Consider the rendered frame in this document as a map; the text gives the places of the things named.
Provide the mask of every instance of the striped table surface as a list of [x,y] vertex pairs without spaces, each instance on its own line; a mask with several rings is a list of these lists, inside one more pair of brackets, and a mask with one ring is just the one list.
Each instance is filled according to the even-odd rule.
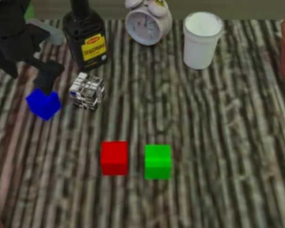
[[[61,27],[60,21],[50,21]],[[0,71],[0,216],[13,228],[285,228],[285,80],[280,21],[226,21],[212,65],[182,61],[182,21],[159,45],[106,21],[109,61],[93,70],[106,95],[73,107],[78,69],[67,45],[38,57],[63,63],[63,108],[49,122],[28,109],[36,69]],[[129,175],[102,177],[101,141],[127,140]],[[169,144],[169,181],[146,181],[144,146]]]

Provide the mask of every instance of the bottle neck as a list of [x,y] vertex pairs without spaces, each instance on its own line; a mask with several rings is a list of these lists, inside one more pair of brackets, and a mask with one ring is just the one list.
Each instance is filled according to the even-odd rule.
[[76,20],[84,20],[91,16],[88,0],[71,0],[71,7]]

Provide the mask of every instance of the black object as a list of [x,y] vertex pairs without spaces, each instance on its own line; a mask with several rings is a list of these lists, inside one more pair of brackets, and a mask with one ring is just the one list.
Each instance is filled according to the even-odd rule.
[[88,72],[107,62],[105,24],[88,0],[71,0],[72,12],[63,18],[63,31],[79,70]]
[[55,79],[64,66],[55,61],[44,63],[34,57],[40,43],[50,34],[37,26],[26,24],[24,14],[30,0],[0,1],[0,68],[13,78],[18,77],[16,62],[24,61],[39,70],[35,87],[50,94]]

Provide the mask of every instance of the white alarm clock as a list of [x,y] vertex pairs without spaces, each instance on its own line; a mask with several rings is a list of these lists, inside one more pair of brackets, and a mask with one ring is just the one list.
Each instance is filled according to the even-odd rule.
[[125,19],[129,35],[138,43],[151,46],[171,30],[172,15],[164,0],[125,0],[131,11]]

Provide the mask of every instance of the sauce bottle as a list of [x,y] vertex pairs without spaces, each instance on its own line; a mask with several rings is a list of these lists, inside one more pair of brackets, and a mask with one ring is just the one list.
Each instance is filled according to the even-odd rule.
[[104,20],[88,0],[71,0],[71,7],[63,18],[63,32],[79,70],[88,72],[107,62]]

